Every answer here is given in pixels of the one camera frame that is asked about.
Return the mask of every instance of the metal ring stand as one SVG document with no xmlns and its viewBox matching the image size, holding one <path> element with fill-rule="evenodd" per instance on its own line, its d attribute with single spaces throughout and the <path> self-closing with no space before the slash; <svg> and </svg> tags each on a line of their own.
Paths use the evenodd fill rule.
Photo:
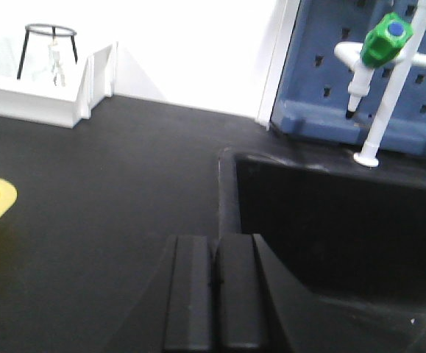
<svg viewBox="0 0 426 353">
<path fill-rule="evenodd" d="M 77 32 L 75 32 L 72 28 L 57 26 L 55 24 L 27 24 L 24 28 L 26 30 L 26 34 L 24 35 L 23 50 L 21 51 L 20 65 L 18 67 L 18 74 L 16 75 L 16 79 L 21 78 L 24 57 L 26 55 L 26 48 L 28 46 L 29 33 L 35 33 L 36 35 L 47 35 L 53 39 L 56 37 L 70 37 L 75 63 L 77 64 L 79 57 L 77 56 L 77 48 L 75 46 L 74 39 L 74 37 L 77 35 Z"/>
</svg>

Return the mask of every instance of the black countertop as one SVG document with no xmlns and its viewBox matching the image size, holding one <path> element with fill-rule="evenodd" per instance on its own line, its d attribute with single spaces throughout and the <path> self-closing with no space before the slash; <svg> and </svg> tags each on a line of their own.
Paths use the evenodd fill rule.
<svg viewBox="0 0 426 353">
<path fill-rule="evenodd" d="M 218 234 L 218 155 L 282 141 L 248 118 L 113 97 L 74 129 L 0 118 L 0 352 L 99 352 L 169 235 Z"/>
</svg>

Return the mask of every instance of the black sink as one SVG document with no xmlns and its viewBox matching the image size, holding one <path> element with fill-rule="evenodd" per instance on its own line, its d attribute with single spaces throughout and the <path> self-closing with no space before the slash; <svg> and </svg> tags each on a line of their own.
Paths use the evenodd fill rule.
<svg viewBox="0 0 426 353">
<path fill-rule="evenodd" d="M 255 235 L 272 350 L 426 352 L 426 162 L 324 154 L 221 159 L 220 231 Z"/>
</svg>

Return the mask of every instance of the faucet base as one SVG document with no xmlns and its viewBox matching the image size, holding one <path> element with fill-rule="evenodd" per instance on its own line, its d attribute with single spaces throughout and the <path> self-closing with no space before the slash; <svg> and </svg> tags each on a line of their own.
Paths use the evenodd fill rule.
<svg viewBox="0 0 426 353">
<path fill-rule="evenodd" d="M 359 163 L 361 165 L 364 165 L 370 168 L 378 167 L 378 165 L 380 164 L 380 161 L 377 160 L 376 157 L 363 157 L 359 153 L 353 154 L 353 159 L 355 160 L 356 163 Z"/>
</svg>

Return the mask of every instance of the white wall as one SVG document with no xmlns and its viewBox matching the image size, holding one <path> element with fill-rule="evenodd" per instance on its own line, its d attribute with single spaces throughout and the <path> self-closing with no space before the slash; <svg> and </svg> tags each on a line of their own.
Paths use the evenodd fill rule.
<svg viewBox="0 0 426 353">
<path fill-rule="evenodd" d="M 116 93 L 256 118 L 286 0 L 0 0 L 0 28 L 119 41 Z"/>
</svg>

